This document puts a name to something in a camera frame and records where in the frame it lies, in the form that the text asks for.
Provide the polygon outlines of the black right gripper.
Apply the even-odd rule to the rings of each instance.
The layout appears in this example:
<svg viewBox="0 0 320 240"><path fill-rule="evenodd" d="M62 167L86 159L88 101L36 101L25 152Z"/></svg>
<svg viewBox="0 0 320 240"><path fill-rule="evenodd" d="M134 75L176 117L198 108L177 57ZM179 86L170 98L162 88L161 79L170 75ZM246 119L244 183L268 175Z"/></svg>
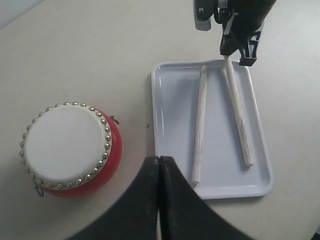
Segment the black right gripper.
<svg viewBox="0 0 320 240"><path fill-rule="evenodd" d="M265 5L216 4L213 16L222 25L220 54L231 56L239 50L239 65L252 67L257 60L260 39L251 37L264 23Z"/></svg>

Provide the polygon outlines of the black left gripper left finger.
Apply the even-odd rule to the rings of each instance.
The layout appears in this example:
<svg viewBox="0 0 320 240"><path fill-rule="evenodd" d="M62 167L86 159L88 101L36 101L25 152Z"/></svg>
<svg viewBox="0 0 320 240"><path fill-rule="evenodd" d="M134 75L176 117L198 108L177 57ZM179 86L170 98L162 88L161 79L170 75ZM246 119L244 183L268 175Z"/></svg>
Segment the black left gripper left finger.
<svg viewBox="0 0 320 240"><path fill-rule="evenodd" d="M157 239L159 158L146 157L122 196L70 240Z"/></svg>

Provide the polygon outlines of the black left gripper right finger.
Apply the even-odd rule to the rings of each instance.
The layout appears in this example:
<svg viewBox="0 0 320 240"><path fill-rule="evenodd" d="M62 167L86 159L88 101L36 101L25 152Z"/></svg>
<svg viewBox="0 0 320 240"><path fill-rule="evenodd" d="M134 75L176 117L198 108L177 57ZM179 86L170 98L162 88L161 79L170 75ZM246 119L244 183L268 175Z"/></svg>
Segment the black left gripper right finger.
<svg viewBox="0 0 320 240"><path fill-rule="evenodd" d="M163 240L249 240L192 189L172 157L159 159L159 218Z"/></svg>

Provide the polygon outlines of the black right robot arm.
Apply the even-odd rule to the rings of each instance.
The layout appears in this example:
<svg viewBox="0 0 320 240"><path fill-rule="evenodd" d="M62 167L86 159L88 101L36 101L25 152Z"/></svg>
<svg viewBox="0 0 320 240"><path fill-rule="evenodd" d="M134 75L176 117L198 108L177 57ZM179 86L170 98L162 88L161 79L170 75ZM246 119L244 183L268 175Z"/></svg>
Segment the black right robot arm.
<svg viewBox="0 0 320 240"><path fill-rule="evenodd" d="M274 0L219 0L213 16L222 25L220 54L229 57L239 51L239 64L251 67L257 60L265 18L274 4Z"/></svg>

